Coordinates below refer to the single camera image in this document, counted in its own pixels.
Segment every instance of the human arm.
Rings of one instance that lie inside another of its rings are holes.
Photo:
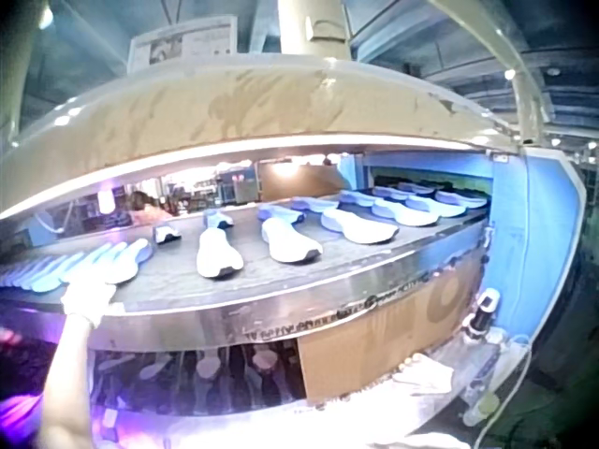
[[[69,285],[63,296],[67,315],[43,393],[38,445],[44,449],[93,448],[87,341],[99,325],[116,288],[93,277]]]
[[[44,386],[40,447],[94,447],[86,372],[91,331],[87,318],[67,316]]]

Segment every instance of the conveyor belt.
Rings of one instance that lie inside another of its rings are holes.
[[[372,215],[367,208],[343,205],[342,209],[351,210],[370,220],[396,225],[392,220]],[[204,230],[203,218],[201,214],[185,217],[173,222],[181,231],[183,239],[157,247],[153,257],[140,267],[138,277],[121,286],[113,301],[124,303],[125,309],[130,311],[185,307],[191,304],[210,307],[223,302],[224,296],[229,297],[231,292],[241,292],[251,287],[273,287],[274,282],[283,282],[287,286],[316,282],[326,279],[333,274],[330,271],[339,266],[388,253],[389,250],[435,236],[485,213],[484,210],[471,210],[461,217],[441,219],[435,226],[400,226],[399,234],[389,243],[360,245],[345,239],[342,234],[327,230],[320,224],[320,215],[309,212],[303,223],[296,224],[296,229],[320,242],[324,252],[313,263],[286,265],[270,258],[268,244],[260,235],[261,222],[256,218],[256,207],[231,210],[227,214],[233,218],[235,225],[227,230],[227,236],[229,243],[240,252],[245,266],[240,272],[223,280],[205,279],[197,274],[197,242]],[[141,236],[149,239],[151,228],[144,226],[118,233],[107,232],[93,237],[71,239],[51,245],[41,252],[65,254],[90,251],[106,241],[133,241]],[[64,293],[64,288],[47,295],[9,290],[3,294],[6,298],[46,304],[59,304]]]
[[[390,223],[372,216],[366,208],[343,208]],[[297,334],[306,320],[309,331],[314,331],[330,323],[321,317],[338,315],[338,311],[353,316],[372,296],[400,297],[403,286],[471,251],[480,242],[487,216],[487,210],[470,210],[461,217],[441,219],[435,226],[400,226],[389,243],[359,245],[323,228],[319,215],[308,213],[297,229],[319,241],[324,252],[310,264],[284,265],[269,256],[268,245],[260,236],[256,207],[226,213],[235,221],[227,233],[245,261],[243,270],[220,281],[199,276],[196,254],[204,228],[201,214],[175,219],[172,223],[183,239],[158,247],[140,267],[138,277],[119,287],[91,346],[126,351],[223,346],[289,337]],[[132,242],[140,237],[149,239],[151,234],[150,226],[109,231],[60,241],[36,250],[36,254],[89,251],[106,241]],[[34,337],[58,340],[64,291],[63,287],[35,295],[16,288],[1,289],[0,319]]]

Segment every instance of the cardboard panel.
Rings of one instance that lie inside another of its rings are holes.
[[[275,164],[263,164],[259,170],[263,201],[332,195],[349,188],[336,166],[296,166],[295,172],[283,174]]]
[[[407,297],[350,323],[298,339],[312,403],[357,391],[394,370],[407,356],[446,340],[480,284],[482,250]]]

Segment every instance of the ceiling pipe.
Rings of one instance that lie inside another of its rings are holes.
[[[512,86],[517,99],[520,128],[523,130],[522,141],[541,144],[543,121],[550,120],[548,109],[539,85],[499,23],[479,0],[429,1],[476,37],[502,63],[505,70],[515,71]]]

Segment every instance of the worker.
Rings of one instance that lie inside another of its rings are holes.
[[[77,279],[62,297],[65,327],[44,386],[38,446],[93,448],[87,340],[104,316],[116,286],[97,276]]]
[[[155,206],[155,201],[151,196],[139,190],[131,194],[129,209],[131,209],[133,225],[153,225],[172,218],[168,212]]]

